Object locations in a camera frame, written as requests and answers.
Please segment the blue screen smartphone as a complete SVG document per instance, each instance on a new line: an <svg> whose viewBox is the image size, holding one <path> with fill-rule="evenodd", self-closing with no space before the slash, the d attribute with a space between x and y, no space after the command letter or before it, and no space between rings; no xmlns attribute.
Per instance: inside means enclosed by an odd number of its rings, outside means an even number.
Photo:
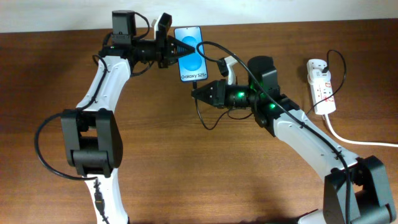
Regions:
<svg viewBox="0 0 398 224"><path fill-rule="evenodd" d="M181 27L174 30L175 38L194 47L195 52L178 59L180 80L183 83L208 78L206 60L197 53L196 46L203 41L200 27Z"/></svg>

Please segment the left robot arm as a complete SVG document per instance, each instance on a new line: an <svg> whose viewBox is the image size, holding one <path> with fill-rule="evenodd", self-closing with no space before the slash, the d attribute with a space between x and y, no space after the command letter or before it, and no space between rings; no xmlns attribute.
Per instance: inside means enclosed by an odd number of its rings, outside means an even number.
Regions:
<svg viewBox="0 0 398 224"><path fill-rule="evenodd" d="M129 223L118 182L123 142L114 112L126 82L139 74L136 63L167 68L195 49L170 36L170 14L161 14L154 24L154 38L136 32L138 12L112 12L113 30L94 56L98 69L86 93L74 110L61 116L67 161L78 179L89 188L98 223Z"/></svg>

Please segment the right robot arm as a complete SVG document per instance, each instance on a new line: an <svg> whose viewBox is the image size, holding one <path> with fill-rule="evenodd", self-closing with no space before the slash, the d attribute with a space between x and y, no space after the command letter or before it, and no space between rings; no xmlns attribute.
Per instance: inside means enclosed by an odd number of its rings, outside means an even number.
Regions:
<svg viewBox="0 0 398 224"><path fill-rule="evenodd" d="M324 183L323 207L291 223L388 224L397 219L384 164L361 158L317 128L300 107L280 92L272 57L248 61L248 85L216 80L192 97L217 108L250 108L256 123L294 149Z"/></svg>

